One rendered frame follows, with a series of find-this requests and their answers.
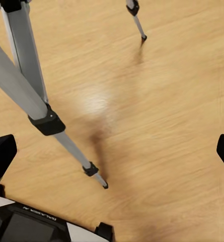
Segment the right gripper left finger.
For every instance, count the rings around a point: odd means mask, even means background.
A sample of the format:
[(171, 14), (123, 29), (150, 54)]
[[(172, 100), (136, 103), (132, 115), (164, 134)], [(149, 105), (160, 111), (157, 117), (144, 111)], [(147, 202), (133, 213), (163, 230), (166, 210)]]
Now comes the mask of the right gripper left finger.
[(13, 134), (0, 137), (0, 180), (17, 154), (17, 145)]

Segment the camera tripod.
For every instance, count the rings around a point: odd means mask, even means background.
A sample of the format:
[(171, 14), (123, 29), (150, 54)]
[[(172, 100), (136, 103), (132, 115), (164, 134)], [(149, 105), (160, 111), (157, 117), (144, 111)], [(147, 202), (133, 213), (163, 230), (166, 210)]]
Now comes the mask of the camera tripod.
[[(48, 103), (48, 96), (39, 62), (31, 21), (32, 0), (0, 0), (14, 62), (0, 47), (0, 88), (27, 114), (30, 122), (45, 136), (55, 138), (83, 165), (88, 176), (94, 175), (105, 189), (108, 183), (98, 174), (98, 168), (89, 161), (65, 132), (66, 126)], [(146, 41), (137, 16), (137, 0), (125, 0), (128, 11)]]

